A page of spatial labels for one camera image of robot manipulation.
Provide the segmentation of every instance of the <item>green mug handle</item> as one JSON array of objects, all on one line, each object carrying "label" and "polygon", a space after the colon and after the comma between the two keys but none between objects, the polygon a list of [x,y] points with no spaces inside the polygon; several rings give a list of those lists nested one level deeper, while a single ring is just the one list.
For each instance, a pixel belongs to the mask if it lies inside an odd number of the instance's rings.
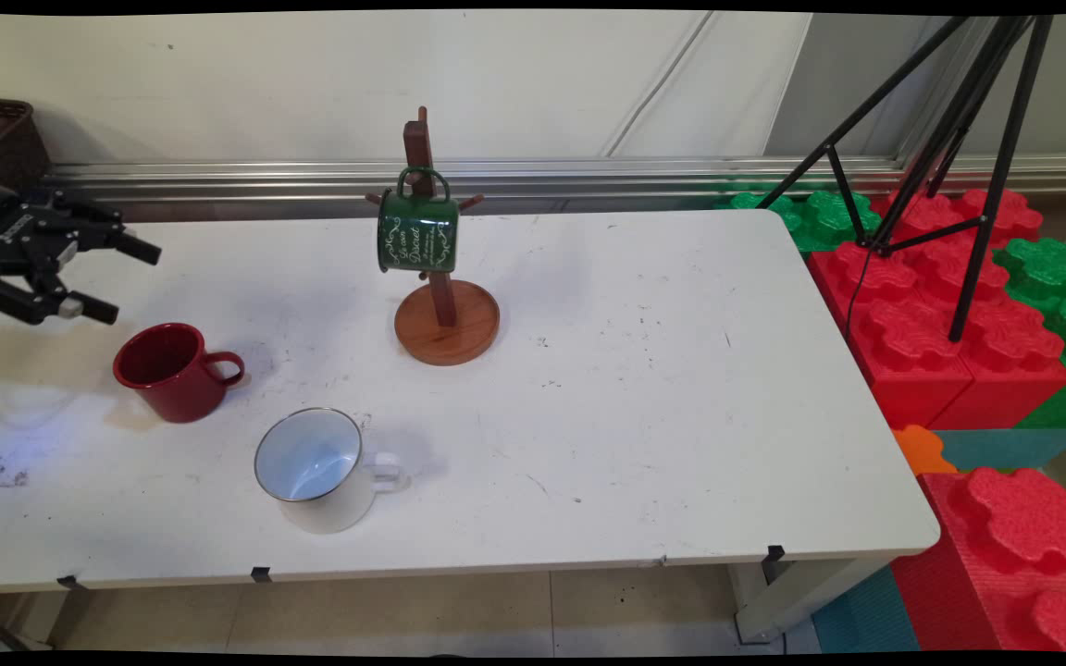
[{"label": "green mug handle", "polygon": [[445,204],[452,200],[452,186],[447,184],[447,179],[443,178],[443,174],[438,173],[431,167],[405,167],[402,173],[398,174],[397,177],[397,195],[403,199],[408,199],[405,195],[405,177],[409,176],[410,173],[425,173],[426,176],[433,176],[438,179],[438,182],[443,184],[443,200],[436,201],[439,204]]}]

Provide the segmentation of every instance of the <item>wooden mug tree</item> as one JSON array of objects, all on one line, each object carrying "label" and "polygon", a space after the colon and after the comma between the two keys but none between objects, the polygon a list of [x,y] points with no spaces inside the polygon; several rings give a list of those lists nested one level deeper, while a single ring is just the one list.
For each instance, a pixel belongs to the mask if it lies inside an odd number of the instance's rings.
[{"label": "wooden mug tree", "polygon": [[[433,168],[425,107],[419,107],[416,121],[405,124],[402,140],[410,167]],[[414,197],[435,195],[435,181],[429,174],[413,173],[405,182]],[[379,207],[383,197],[365,194],[365,199]],[[461,201],[458,210],[480,201],[483,194]],[[452,279],[449,271],[424,271],[418,277],[429,277],[431,282],[406,296],[393,318],[394,332],[407,353],[432,366],[458,366],[485,353],[500,329],[500,306],[491,294],[478,283]]]}]

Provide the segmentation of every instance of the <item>white enamel mug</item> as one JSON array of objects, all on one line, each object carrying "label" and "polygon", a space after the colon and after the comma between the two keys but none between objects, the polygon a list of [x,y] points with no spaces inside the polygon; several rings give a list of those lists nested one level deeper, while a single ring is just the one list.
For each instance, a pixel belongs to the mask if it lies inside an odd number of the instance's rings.
[{"label": "white enamel mug", "polygon": [[300,410],[263,436],[254,454],[254,475],[291,522],[328,535],[358,522],[376,493],[409,485],[397,455],[367,454],[364,448],[360,427],[348,413]]}]

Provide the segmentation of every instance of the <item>tripod leg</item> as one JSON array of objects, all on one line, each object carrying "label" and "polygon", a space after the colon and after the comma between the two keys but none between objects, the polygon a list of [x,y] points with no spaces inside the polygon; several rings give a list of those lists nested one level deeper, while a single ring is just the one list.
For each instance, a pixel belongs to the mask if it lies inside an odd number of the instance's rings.
[{"label": "tripod leg", "polygon": [[1022,71],[1019,72],[1019,85],[1014,90],[1011,114],[1006,118],[1006,131],[1002,132],[1002,145],[998,148],[998,161],[994,163],[994,176],[989,181],[989,191],[985,195],[985,208],[982,210],[982,223],[978,227],[978,240],[973,242],[973,249],[969,255],[969,269],[965,271],[965,282],[960,286],[960,298],[957,300],[956,312],[953,312],[952,315],[949,339],[953,342],[959,342],[962,334],[965,332],[965,320],[969,316],[973,291],[978,288],[978,276],[981,273],[982,262],[985,261],[985,250],[989,248],[989,239],[994,233],[994,221],[998,216],[998,207],[1002,202],[1002,190],[1006,189],[1006,177],[1011,173],[1014,148],[1018,146],[1019,134],[1022,131],[1022,118],[1028,114],[1031,90],[1035,85],[1035,76],[1039,72],[1039,63],[1044,59],[1044,47],[1048,45],[1050,21],[1052,21],[1051,16],[1037,17],[1035,30],[1031,33],[1028,56],[1023,60]]},{"label": "tripod leg", "polygon": [[952,96],[952,100],[949,101],[947,109],[944,109],[943,116],[940,117],[940,123],[932,130],[927,143],[923,146],[923,151],[916,158],[912,167],[907,172],[906,180],[902,182],[900,192],[895,194],[895,200],[892,201],[891,208],[883,216],[883,223],[879,224],[879,228],[874,232],[874,243],[879,248],[883,248],[887,244],[887,241],[891,239],[897,221],[904,214],[907,204],[910,202],[910,198],[919,190],[923,178],[927,177],[927,172],[930,172],[932,164],[936,162],[936,158],[943,151],[944,143],[947,143],[949,136],[958,127],[960,116],[969,108],[974,94],[982,88],[982,84],[985,83],[985,77],[989,74],[992,65],[998,62],[996,59],[1001,53],[1002,47],[1006,45],[1007,40],[1011,40],[1012,37],[1018,34],[1020,26],[1025,20],[1028,19],[1024,17],[998,18],[998,22],[994,26],[989,38],[985,39],[985,44],[982,45],[978,58],[973,61],[972,66],[969,67],[969,71],[965,74],[965,79],[960,80],[960,85]]},{"label": "tripod leg", "polygon": [[862,105],[855,109],[854,113],[850,114],[850,116],[847,116],[836,130],[829,132],[829,135],[826,136],[821,144],[817,144],[817,148],[812,151],[812,155],[804,158],[804,161],[800,165],[796,165],[796,168],[792,169],[792,173],[789,173],[788,177],[784,178],[784,180],[779,182],[779,185],[775,186],[775,190],[768,193],[766,197],[762,198],[762,201],[759,201],[759,206],[757,208],[770,207],[775,199],[779,198],[779,195],[786,193],[789,186],[792,186],[794,182],[804,176],[805,172],[812,167],[812,165],[817,164],[818,160],[824,157],[825,146],[833,146],[838,141],[841,141],[841,137],[845,135],[845,132],[854,130],[854,126],[858,125],[859,119],[862,119],[862,117],[867,116],[868,113],[871,113],[871,109],[874,109],[874,107],[879,104],[879,101],[883,101],[884,97],[891,93],[897,85],[900,85],[902,80],[907,79],[907,75],[912,72],[919,64],[923,63],[923,61],[926,60],[932,52],[938,49],[940,44],[943,44],[944,39],[948,38],[949,35],[956,32],[956,29],[965,22],[966,18],[967,17],[952,17],[949,18],[947,25],[940,26],[940,30],[936,31],[936,34],[932,35],[930,40],[923,43],[923,46],[919,47],[919,49],[910,55],[910,59],[907,59],[906,63],[902,64],[898,70],[888,77],[887,80],[883,81],[883,85],[875,90],[874,93],[871,93],[871,96],[867,97],[866,101],[862,102]]},{"label": "tripod leg", "polygon": [[956,134],[952,135],[952,144],[949,146],[948,151],[944,152],[940,165],[936,167],[936,174],[927,182],[927,198],[936,197],[936,193],[939,193],[940,185],[943,184],[943,178],[948,176],[949,167],[952,166],[952,160],[957,159],[957,155],[960,151],[960,144],[965,142],[965,135],[969,134],[969,128],[972,127],[974,119],[978,119],[978,113],[980,113],[982,104],[985,104],[985,98],[989,96],[990,88],[994,87],[994,82],[998,80],[998,75],[1002,71],[1002,65],[1006,64],[1006,56],[1010,56],[1011,50],[1019,42],[1019,37],[1022,37],[1022,33],[1028,30],[1033,20],[1031,18],[1031,20],[1023,22],[1013,40],[1006,43],[1006,47],[1002,49],[1002,54],[999,54],[998,63],[994,65],[994,76],[989,77],[989,81],[985,84],[985,90],[982,90],[981,95],[972,103],[971,109],[965,111],[965,117],[962,118],[960,127],[957,128]]}]

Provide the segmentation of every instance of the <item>green mug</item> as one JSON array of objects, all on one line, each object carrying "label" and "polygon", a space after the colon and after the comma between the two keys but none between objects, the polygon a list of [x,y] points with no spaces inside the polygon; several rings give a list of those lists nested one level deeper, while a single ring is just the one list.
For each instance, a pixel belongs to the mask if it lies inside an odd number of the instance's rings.
[{"label": "green mug", "polygon": [[[443,185],[443,198],[405,194],[405,177],[425,173]],[[397,194],[385,191],[376,215],[376,262],[386,270],[450,273],[455,270],[458,204],[440,174],[429,167],[407,167],[397,177]]]}]

